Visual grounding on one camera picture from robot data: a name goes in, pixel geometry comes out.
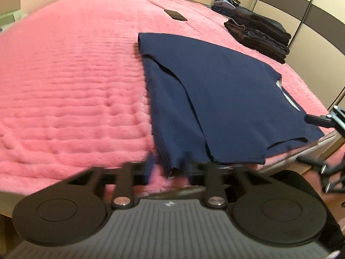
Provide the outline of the navy blue t-shirt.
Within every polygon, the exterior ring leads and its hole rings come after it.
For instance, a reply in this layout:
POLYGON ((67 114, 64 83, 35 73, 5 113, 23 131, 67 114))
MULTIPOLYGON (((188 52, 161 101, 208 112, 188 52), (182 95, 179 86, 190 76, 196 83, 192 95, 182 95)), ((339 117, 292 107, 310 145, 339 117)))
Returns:
POLYGON ((243 53, 165 33, 139 33, 159 161, 168 177, 189 161, 265 163, 323 132, 283 88, 281 74, 243 53))

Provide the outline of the green box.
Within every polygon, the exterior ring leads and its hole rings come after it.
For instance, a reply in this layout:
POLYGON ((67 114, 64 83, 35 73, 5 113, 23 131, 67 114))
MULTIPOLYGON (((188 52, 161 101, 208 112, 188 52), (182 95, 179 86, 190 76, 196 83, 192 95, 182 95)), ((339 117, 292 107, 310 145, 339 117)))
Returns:
POLYGON ((1 15, 0 18, 0 28, 1 33, 7 30, 11 25, 13 25, 15 22, 18 22, 19 20, 26 17, 27 14, 23 13, 21 10, 12 11, 9 13, 5 13, 4 15, 1 15))

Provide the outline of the black smartphone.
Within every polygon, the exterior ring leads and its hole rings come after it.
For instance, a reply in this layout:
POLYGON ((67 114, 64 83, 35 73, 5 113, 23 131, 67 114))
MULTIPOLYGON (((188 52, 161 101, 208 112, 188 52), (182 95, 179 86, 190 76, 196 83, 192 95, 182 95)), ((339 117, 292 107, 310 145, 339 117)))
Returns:
POLYGON ((176 21, 187 21, 188 19, 181 15, 179 12, 165 9, 164 12, 168 14, 173 20, 176 21))

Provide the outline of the pink bed blanket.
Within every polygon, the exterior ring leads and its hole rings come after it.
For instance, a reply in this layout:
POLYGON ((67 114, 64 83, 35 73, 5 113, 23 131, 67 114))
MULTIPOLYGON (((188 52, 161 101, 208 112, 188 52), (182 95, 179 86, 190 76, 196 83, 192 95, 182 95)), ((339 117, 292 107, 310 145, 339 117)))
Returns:
POLYGON ((186 0, 60 0, 12 25, 1 34, 1 191, 29 195, 153 149, 140 32, 250 55, 279 72, 307 112, 325 112, 290 66, 238 44, 225 20, 186 0), (188 20, 173 20, 165 9, 188 20))

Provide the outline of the folded dark clothes stack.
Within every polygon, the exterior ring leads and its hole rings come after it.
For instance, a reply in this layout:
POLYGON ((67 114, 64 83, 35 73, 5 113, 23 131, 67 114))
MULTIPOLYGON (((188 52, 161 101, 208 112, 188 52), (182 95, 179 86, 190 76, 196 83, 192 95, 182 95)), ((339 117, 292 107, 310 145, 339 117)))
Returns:
POLYGON ((240 44, 285 63, 291 34, 278 21, 239 6, 232 11, 224 27, 240 44))

